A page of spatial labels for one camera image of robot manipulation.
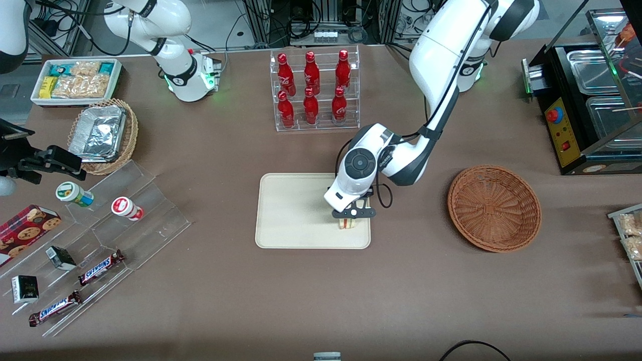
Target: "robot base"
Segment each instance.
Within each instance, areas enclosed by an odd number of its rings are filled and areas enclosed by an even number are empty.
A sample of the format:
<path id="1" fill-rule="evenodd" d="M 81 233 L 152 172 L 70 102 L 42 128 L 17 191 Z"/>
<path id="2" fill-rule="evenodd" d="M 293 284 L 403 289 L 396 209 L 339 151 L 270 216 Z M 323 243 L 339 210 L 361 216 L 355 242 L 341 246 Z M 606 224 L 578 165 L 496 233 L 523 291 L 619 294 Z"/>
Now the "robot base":
<path id="1" fill-rule="evenodd" d="M 210 92 L 218 91 L 221 79 L 221 63 L 214 63 L 212 58 L 201 54 L 192 54 L 192 57 L 196 59 L 196 72 L 187 81 L 187 84 L 181 86 L 172 84 L 165 76 L 165 81 L 167 81 L 171 92 L 182 101 L 197 101 Z"/>

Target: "acrylic bottle rack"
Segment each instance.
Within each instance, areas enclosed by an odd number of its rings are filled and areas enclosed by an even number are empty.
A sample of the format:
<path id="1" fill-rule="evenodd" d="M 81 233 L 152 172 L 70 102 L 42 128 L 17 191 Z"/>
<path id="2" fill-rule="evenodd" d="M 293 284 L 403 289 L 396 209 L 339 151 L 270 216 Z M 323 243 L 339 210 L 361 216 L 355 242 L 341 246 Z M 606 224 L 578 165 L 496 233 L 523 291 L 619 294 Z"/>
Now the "acrylic bottle rack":
<path id="1" fill-rule="evenodd" d="M 345 110 L 345 123 L 337 125 L 332 117 L 332 99 L 336 89 L 336 77 L 334 71 L 339 61 L 339 51 L 348 51 L 348 63 L 350 63 L 350 87 L 345 92 L 347 107 Z M 278 131 L 289 130 L 336 130 L 343 128 L 359 128 L 361 125 L 360 109 L 360 84 L 359 84 L 359 49 L 356 46 L 343 47 L 321 47 L 313 48 L 315 60 L 319 66 L 321 92 L 317 95 L 319 103 L 319 115 L 316 125 L 309 125 L 306 122 L 303 100 L 305 99 L 306 81 L 303 71 L 306 68 L 306 52 L 310 49 L 285 49 L 270 52 L 270 78 L 272 80 L 272 101 L 274 103 L 274 121 Z M 294 106 L 294 127 L 286 128 L 279 116 L 279 99 L 277 94 L 281 90 L 279 83 L 279 63 L 276 56 L 284 53 L 288 57 L 288 63 L 294 72 L 294 83 L 297 88 L 295 96 L 289 97 Z"/>
<path id="2" fill-rule="evenodd" d="M 14 317 L 29 315 L 79 290 L 83 303 L 55 315 L 34 328 L 42 336 L 55 336 L 100 297 L 120 281 L 140 268 L 170 241 L 190 226 L 176 205 L 170 202 L 153 183 L 154 177 L 145 169 L 129 161 L 90 189 L 94 202 L 86 208 L 67 204 L 59 212 L 63 222 L 31 247 L 0 269 L 0 292 L 6 306 L 14 306 Z M 111 202 L 125 196 L 144 209 L 144 217 L 136 222 L 111 212 Z M 45 250 L 56 245 L 66 249 L 77 266 L 70 271 L 54 268 Z M 125 260 L 109 269 L 92 283 L 80 286 L 78 276 L 120 249 Z M 36 276 L 39 300 L 31 304 L 13 304 L 11 278 L 17 275 Z"/>

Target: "round brown basket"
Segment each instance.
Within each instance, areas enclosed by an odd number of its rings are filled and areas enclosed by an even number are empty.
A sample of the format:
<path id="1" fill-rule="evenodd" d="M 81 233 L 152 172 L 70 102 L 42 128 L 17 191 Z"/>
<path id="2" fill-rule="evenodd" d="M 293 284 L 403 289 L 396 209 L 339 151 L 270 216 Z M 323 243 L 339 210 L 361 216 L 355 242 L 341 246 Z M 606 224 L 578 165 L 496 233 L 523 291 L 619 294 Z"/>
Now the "round brown basket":
<path id="1" fill-rule="evenodd" d="M 82 169 L 87 171 L 87 173 L 95 175 L 106 175 L 115 172 L 120 169 L 125 163 L 127 163 L 134 152 L 136 147 L 136 137 L 138 136 L 138 120 L 136 119 L 136 114 L 132 111 L 127 103 L 119 99 L 109 99 L 104 100 L 96 104 L 92 104 L 90 107 L 107 107 L 109 105 L 117 105 L 124 108 L 127 111 L 127 120 L 125 121 L 125 135 L 120 145 L 120 155 L 118 158 L 111 163 L 83 163 Z M 76 132 L 76 125 L 80 119 L 80 114 L 76 117 L 76 121 L 71 126 L 71 132 L 69 137 L 67 137 L 67 146 L 71 144 L 71 139 Z"/>
<path id="2" fill-rule="evenodd" d="M 513 252 L 533 241 L 542 211 L 533 189 L 506 168 L 468 168 L 453 181 L 448 211 L 472 244 L 492 252 Z"/>

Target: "empty wicker basket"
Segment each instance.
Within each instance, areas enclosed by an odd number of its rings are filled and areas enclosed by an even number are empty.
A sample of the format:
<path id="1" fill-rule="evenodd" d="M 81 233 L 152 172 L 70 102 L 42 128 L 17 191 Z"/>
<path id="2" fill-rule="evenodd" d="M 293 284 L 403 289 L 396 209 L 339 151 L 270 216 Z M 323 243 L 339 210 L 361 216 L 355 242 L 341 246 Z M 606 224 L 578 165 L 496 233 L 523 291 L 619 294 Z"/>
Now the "empty wicker basket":
<path id="1" fill-rule="evenodd" d="M 492 252 L 526 247 L 542 224 L 533 189 L 510 170 L 492 165 L 457 175 L 448 192 L 448 211 L 466 239 Z"/>

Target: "coca-cola bottle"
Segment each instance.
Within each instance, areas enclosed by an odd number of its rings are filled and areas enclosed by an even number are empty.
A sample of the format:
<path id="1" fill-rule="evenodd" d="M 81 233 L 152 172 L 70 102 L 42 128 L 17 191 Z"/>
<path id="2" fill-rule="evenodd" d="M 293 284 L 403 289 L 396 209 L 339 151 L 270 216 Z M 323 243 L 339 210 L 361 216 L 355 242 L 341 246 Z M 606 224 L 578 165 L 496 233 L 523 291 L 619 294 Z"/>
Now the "coca-cola bottle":
<path id="1" fill-rule="evenodd" d="M 347 90 L 350 87 L 350 63 L 348 63 L 348 51 L 339 51 L 339 63 L 334 71 L 336 75 L 336 86 Z"/>
<path id="2" fill-rule="evenodd" d="M 343 87 L 336 87 L 334 90 L 334 99 L 332 99 L 332 117 L 336 124 L 345 123 L 345 107 L 347 102 L 343 96 Z"/>
<path id="3" fill-rule="evenodd" d="M 292 103 L 288 100 L 288 95 L 285 91 L 279 91 L 279 116 L 281 117 L 281 123 L 285 128 L 294 127 L 294 107 Z"/>
<path id="4" fill-rule="evenodd" d="M 288 96 L 295 96 L 297 87 L 294 85 L 294 73 L 288 64 L 288 57 L 284 54 L 278 54 L 277 60 L 279 61 L 279 83 L 281 90 L 285 91 Z"/>
<path id="5" fill-rule="evenodd" d="M 315 92 L 311 87 L 306 88 L 306 98 L 303 100 L 303 107 L 306 110 L 307 123 L 315 125 L 319 115 L 319 102 L 317 101 Z"/>
<path id="6" fill-rule="evenodd" d="M 318 95 L 321 92 L 321 80 L 319 66 L 312 51 L 306 53 L 306 68 L 303 73 L 306 75 L 306 87 L 312 88 L 314 94 Z"/>

